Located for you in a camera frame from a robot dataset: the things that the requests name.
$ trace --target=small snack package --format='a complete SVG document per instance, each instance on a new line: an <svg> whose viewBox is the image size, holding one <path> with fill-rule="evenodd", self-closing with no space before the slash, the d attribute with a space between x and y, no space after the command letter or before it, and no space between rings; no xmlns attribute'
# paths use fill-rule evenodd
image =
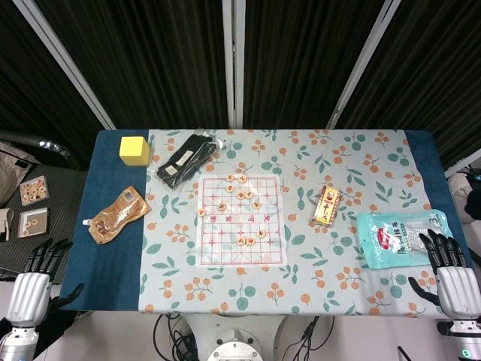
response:
<svg viewBox="0 0 481 361"><path fill-rule="evenodd" d="M428 229L452 237L446 215L437 210L358 215L359 241L369 268L428 265L428 252L419 238Z"/></svg>
<svg viewBox="0 0 481 361"><path fill-rule="evenodd" d="M326 227L334 224L336 217L337 205L339 204L339 190L324 186L317 203L314 220Z"/></svg>
<svg viewBox="0 0 481 361"><path fill-rule="evenodd" d="M89 226L89 232L98 244L108 243L117 236L124 225L136 220L150 211L150 206L144 201L133 186L128 187L116 201L102 210L91 220L83 220L84 226Z"/></svg>

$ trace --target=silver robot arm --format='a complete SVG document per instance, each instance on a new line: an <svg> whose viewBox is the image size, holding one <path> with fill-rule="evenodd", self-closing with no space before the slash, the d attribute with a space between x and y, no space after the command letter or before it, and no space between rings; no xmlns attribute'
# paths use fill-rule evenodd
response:
<svg viewBox="0 0 481 361"><path fill-rule="evenodd" d="M481 360L481 328L476 319L481 315L481 292L468 268L464 253L454 238L446 238L428 230L429 237L420 234L436 277L437 295L423 290L416 280L409 283L423 299L440 306L451 322L438 323L443 335L455 338L459 360Z"/></svg>
<svg viewBox="0 0 481 361"><path fill-rule="evenodd" d="M33 360L38 333L35 327L47 314L72 302L82 292L79 284L67 297L50 299L52 279L72 243L64 239L53 245L49 239L30 254L24 272L15 280L7 320L13 329L0 341L1 361Z"/></svg>

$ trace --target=white pole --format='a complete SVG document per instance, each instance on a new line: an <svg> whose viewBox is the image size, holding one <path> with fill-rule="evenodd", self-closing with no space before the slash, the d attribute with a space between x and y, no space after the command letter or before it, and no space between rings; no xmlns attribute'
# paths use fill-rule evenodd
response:
<svg viewBox="0 0 481 361"><path fill-rule="evenodd" d="M394 16L396 10L398 9L401 0L385 0L384 5L377 16L376 22L373 25L371 32L369 33L368 39L366 40L357 61L355 62L354 68L352 68L351 75L344 86L343 92L340 94L337 100L336 108L329 118L327 128L334 129L340 115L343 113L347 102L351 98L355 87L358 85L364 70L367 68L374 51L377 48L384 32L388 28L389 22Z"/></svg>
<svg viewBox="0 0 481 361"><path fill-rule="evenodd" d="M222 0L222 22L224 25L225 88L227 90L228 126L230 128L235 128L232 0Z"/></svg>
<svg viewBox="0 0 481 361"><path fill-rule="evenodd" d="M246 43L246 0L234 0L235 128L244 121L244 49Z"/></svg>
<svg viewBox="0 0 481 361"><path fill-rule="evenodd" d="M75 89L82 96L89 108L93 111L98 121L106 129L115 129L115 125L109 118L104 107L97 99L90 85L86 82L79 68L75 65L74 60L70 57L67 50L63 46L60 39L53 31L50 24L40 12L33 0L12 0L18 10L25 17L29 25L33 28L38 37L52 54L53 58L65 72L68 79L74 84Z"/></svg>

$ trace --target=plastic bag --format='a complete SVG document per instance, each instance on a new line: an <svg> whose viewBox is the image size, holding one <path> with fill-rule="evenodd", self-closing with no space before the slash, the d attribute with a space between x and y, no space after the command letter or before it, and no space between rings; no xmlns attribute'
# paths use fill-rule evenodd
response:
<svg viewBox="0 0 481 361"><path fill-rule="evenodd" d="M108 243L117 236L124 225L136 220L150 211L150 206L142 199L133 186L128 187L115 202L100 211L91 220L84 220L89 225L89 232L98 244Z"/></svg>
<svg viewBox="0 0 481 361"><path fill-rule="evenodd" d="M428 265L419 233L428 229L452 237L446 215L437 210L416 213L358 215L358 234L369 268Z"/></svg>
<svg viewBox="0 0 481 361"><path fill-rule="evenodd" d="M197 129L171 158L159 167L157 175L174 189L190 179L201 165L218 149L223 142L213 133Z"/></svg>

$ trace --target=blue snack bag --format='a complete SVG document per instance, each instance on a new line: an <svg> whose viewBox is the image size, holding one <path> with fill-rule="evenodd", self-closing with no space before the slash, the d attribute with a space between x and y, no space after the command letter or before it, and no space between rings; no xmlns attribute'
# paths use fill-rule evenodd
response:
<svg viewBox="0 0 481 361"><path fill-rule="evenodd" d="M360 213L358 234L369 268L428 265L419 233L432 229L452 237L446 215L438 210L415 213Z"/></svg>

